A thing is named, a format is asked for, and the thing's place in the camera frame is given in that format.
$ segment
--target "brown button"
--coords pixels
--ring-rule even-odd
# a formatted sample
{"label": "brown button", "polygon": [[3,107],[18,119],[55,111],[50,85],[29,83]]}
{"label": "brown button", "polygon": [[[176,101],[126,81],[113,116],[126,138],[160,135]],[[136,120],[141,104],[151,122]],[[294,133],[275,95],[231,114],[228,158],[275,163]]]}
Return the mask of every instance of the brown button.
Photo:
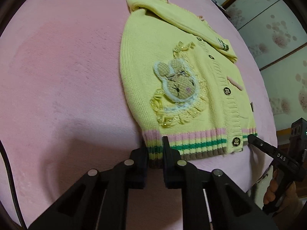
{"label": "brown button", "polygon": [[224,93],[225,93],[226,95],[229,95],[229,94],[231,94],[231,90],[230,90],[228,87],[225,87],[225,88],[224,88]]}
{"label": "brown button", "polygon": [[238,137],[235,137],[235,138],[232,140],[232,145],[233,145],[234,147],[238,147],[238,146],[240,145],[240,143],[241,143],[241,139],[238,138]]}

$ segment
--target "sweater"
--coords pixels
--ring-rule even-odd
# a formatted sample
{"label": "sweater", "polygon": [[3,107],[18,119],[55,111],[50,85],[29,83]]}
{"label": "sweater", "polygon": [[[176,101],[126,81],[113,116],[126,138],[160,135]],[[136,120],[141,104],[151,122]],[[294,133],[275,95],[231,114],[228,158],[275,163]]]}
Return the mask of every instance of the sweater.
{"label": "sweater", "polygon": [[150,166],[161,166],[162,136],[185,160],[242,151],[256,128],[230,42],[168,0],[127,3],[120,72]]}

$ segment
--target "pink bed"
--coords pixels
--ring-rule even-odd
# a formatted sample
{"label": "pink bed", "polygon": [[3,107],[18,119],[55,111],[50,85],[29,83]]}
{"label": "pink bed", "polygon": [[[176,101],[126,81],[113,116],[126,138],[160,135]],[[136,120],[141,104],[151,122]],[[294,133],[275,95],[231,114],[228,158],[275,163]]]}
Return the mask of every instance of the pink bed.
{"label": "pink bed", "polygon": [[[230,40],[258,135],[276,146],[262,77],[237,30],[211,0],[169,1],[202,15]],[[128,16],[125,0],[27,0],[0,38],[0,138],[28,226],[89,169],[109,169],[139,146],[119,75]],[[18,222],[0,160],[0,200]],[[245,146],[192,162],[224,170],[246,191],[271,158]],[[145,190],[131,191],[127,229],[182,229],[180,191],[164,187],[161,170],[149,170]]]}

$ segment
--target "black device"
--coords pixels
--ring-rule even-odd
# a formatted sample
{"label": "black device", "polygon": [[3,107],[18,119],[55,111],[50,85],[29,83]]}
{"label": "black device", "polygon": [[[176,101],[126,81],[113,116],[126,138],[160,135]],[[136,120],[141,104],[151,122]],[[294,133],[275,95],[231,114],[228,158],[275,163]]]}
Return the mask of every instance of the black device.
{"label": "black device", "polygon": [[292,123],[289,140],[290,147],[288,154],[286,154],[254,135],[248,136],[249,143],[253,144],[278,162],[278,175],[276,178],[278,189],[275,192],[275,200],[264,205],[262,208],[266,214],[276,212],[285,198],[286,190],[290,187],[292,182],[302,182],[306,175],[306,170],[302,166],[307,153],[306,120],[300,118]]}
{"label": "black device", "polygon": [[[210,230],[203,189],[214,230],[277,230],[272,218],[221,170],[200,170],[163,141],[163,176],[169,189],[181,189],[183,230]],[[88,171],[29,227],[29,230],[124,230],[129,189],[143,189],[145,144],[113,169]]]}

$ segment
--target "rabbit face patch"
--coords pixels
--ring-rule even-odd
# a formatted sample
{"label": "rabbit face patch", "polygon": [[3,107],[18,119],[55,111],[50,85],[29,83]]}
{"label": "rabbit face patch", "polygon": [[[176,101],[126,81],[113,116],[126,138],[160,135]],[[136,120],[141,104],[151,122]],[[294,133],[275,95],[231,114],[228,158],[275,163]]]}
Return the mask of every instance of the rabbit face patch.
{"label": "rabbit face patch", "polygon": [[187,102],[198,93],[198,81],[184,59],[172,59],[168,64],[157,62],[153,69],[162,81],[162,88],[171,101]]}

